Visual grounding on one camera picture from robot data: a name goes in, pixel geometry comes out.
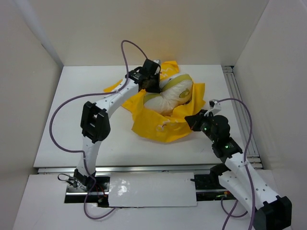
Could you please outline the yellow pillowcase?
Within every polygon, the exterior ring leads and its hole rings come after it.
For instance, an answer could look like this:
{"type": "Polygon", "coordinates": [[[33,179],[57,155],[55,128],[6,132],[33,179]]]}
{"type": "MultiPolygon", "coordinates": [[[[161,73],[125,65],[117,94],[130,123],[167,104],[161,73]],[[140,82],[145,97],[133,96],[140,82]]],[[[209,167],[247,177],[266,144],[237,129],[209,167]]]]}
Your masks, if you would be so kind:
{"type": "MultiPolygon", "coordinates": [[[[166,61],[161,65],[160,81],[175,74],[184,73],[179,70],[176,61],[166,61]]],[[[132,131],[142,138],[147,138],[159,142],[172,142],[183,138],[191,133],[185,117],[195,115],[205,105],[205,83],[195,83],[191,100],[176,107],[171,115],[161,115],[147,109],[143,105],[145,90],[141,90],[136,95],[130,97],[121,106],[130,111],[133,119],[132,131]]]]}

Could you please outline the white pillow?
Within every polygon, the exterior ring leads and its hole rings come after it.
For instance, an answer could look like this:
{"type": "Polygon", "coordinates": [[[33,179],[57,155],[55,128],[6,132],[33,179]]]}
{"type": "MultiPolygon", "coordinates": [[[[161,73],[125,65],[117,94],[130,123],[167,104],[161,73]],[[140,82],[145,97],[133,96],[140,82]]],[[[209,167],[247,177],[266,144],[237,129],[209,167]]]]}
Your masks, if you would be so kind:
{"type": "Polygon", "coordinates": [[[158,114],[171,115],[176,107],[191,100],[193,80],[186,73],[178,73],[160,81],[160,88],[159,93],[146,93],[143,105],[158,114]]]}

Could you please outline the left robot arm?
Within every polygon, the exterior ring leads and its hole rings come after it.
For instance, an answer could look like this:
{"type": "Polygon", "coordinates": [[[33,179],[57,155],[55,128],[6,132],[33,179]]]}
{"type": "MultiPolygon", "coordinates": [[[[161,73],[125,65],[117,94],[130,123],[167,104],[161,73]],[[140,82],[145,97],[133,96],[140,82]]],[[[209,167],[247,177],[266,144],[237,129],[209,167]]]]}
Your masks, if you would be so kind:
{"type": "Polygon", "coordinates": [[[95,166],[99,148],[111,131],[109,119],[112,114],[130,97],[140,90],[160,91],[160,74],[141,74],[135,70],[123,79],[118,86],[95,103],[86,102],[83,106],[81,128],[83,135],[82,157],[74,171],[77,185],[90,191],[96,184],[95,166]]]}

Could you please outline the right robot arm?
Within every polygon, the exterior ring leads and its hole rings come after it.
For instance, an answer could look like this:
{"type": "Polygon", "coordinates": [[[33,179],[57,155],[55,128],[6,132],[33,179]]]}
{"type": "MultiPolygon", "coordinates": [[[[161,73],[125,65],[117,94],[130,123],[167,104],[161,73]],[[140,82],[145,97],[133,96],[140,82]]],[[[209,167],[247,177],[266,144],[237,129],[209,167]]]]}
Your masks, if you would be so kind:
{"type": "Polygon", "coordinates": [[[284,230],[291,226],[292,203],[281,197],[257,173],[230,136],[228,119],[201,110],[185,120],[192,131],[203,132],[221,163],[210,169],[209,182],[224,187],[240,202],[256,230],[284,230]]]}

